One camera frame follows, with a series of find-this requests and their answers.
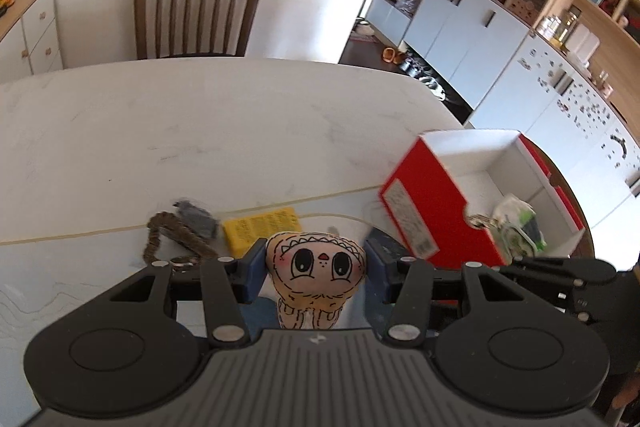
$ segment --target yellow box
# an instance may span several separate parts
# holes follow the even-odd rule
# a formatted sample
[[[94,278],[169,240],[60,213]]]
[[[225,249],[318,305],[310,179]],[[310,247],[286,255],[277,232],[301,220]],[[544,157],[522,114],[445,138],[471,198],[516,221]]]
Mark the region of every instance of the yellow box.
[[[255,216],[238,217],[222,223],[226,243],[236,259],[240,259],[261,237],[278,232],[302,232],[298,216],[291,206]]]

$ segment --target dark floor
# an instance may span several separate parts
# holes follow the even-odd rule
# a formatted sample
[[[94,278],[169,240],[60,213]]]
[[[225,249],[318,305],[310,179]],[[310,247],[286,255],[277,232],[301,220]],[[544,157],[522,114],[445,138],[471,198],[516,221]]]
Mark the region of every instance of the dark floor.
[[[379,40],[376,40],[375,42],[361,42],[349,39],[344,51],[342,52],[339,64],[404,74],[399,70],[398,66],[388,64],[382,60],[382,50],[384,50],[385,47],[386,46]],[[466,119],[469,118],[469,115],[471,114],[471,108],[463,102],[460,96],[455,93],[449,84],[444,81],[441,81],[441,84],[445,88],[447,98],[449,98],[449,94],[451,93],[451,99],[458,100],[456,103],[453,103],[450,100],[445,100],[442,103],[460,123],[465,123]]]

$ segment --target open box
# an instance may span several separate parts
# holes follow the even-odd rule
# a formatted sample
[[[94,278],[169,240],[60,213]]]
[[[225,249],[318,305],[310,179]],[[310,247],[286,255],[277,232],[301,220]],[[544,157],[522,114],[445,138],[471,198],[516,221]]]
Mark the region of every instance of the open box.
[[[469,216],[491,216],[507,194],[529,203],[547,243],[541,255],[568,257],[584,226],[531,142],[517,131],[433,131],[414,146],[380,189],[405,244],[444,268],[467,261],[507,264],[490,232]]]

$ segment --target plush toy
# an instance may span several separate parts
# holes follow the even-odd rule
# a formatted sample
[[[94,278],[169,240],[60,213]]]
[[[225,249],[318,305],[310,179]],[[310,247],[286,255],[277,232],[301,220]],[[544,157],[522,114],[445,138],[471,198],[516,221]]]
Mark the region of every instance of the plush toy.
[[[364,250],[330,233],[277,233],[267,243],[266,263],[280,295],[278,320],[287,330],[299,330],[307,310],[314,329],[333,327],[367,272]]]

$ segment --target white label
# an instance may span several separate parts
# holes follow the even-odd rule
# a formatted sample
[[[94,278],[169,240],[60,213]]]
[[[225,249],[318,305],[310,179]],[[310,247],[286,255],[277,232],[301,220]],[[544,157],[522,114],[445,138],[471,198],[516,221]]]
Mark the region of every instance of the white label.
[[[420,212],[398,178],[391,182],[382,198],[416,257],[428,259],[439,250]]]

